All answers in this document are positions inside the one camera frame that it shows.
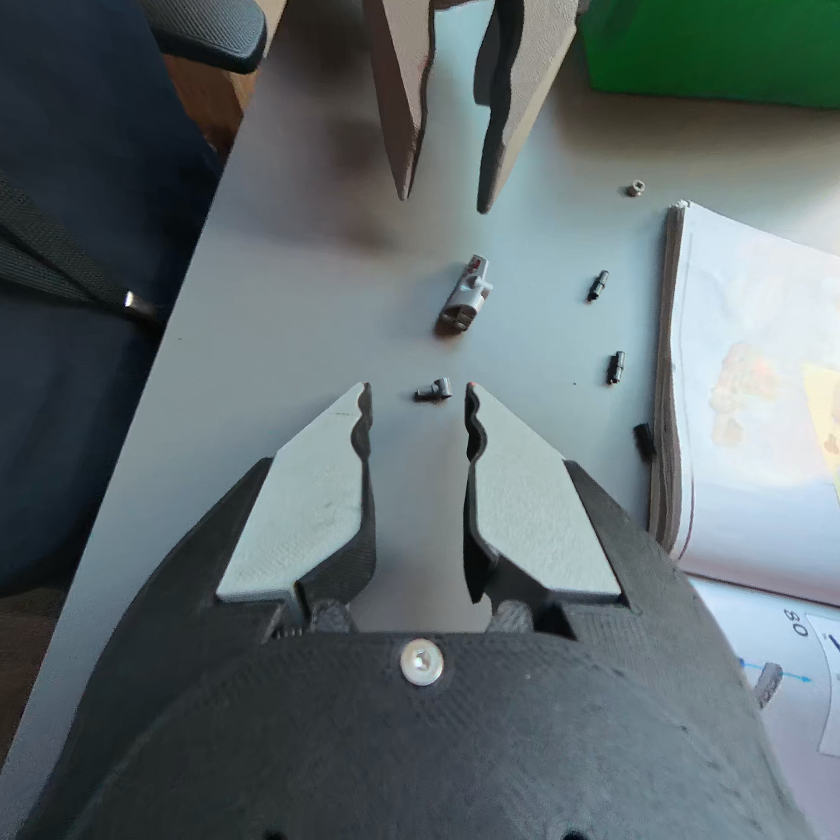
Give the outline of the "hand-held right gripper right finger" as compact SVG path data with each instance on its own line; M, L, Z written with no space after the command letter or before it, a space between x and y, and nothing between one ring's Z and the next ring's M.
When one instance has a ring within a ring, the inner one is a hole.
M613 603L622 594L561 453L475 382L465 389L469 596Z

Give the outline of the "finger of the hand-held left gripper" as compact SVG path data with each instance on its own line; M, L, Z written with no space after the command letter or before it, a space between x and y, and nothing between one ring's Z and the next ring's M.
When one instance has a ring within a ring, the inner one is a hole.
M577 1L496 1L476 63L476 92L490 110L477 211L499 197L571 47Z
M385 151L400 200L411 194L427 121L434 61L430 1L365 1L371 65Z

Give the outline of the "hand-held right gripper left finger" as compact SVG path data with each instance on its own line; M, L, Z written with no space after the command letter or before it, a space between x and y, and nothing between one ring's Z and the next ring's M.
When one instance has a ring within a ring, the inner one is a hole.
M353 385L271 461L216 590L222 602L283 602L292 618L349 604L375 571L372 393Z

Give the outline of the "light grey lego connector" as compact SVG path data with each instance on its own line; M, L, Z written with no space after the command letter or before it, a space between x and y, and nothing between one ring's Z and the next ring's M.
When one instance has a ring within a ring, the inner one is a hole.
M450 336L469 329L494 288L487 278L488 268L486 257L471 256L438 314L436 333Z

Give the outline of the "open lego instruction booklet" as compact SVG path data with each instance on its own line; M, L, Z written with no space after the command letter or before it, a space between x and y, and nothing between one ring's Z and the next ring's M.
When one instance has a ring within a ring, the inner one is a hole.
M839 833L838 258L668 210L648 528L754 687L804 814Z

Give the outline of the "green plastic bin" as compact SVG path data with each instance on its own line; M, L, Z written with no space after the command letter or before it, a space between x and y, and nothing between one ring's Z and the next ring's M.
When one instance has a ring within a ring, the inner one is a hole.
M598 91L839 108L838 1L592 1L578 27Z

